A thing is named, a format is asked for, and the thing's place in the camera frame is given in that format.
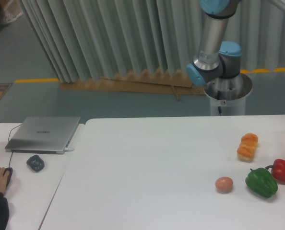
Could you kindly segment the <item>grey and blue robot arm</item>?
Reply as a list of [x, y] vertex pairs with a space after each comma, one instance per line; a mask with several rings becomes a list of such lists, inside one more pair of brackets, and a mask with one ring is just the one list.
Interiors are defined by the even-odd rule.
[[240, 69], [285, 68], [285, 0], [201, 0], [202, 38], [187, 74], [197, 86]]

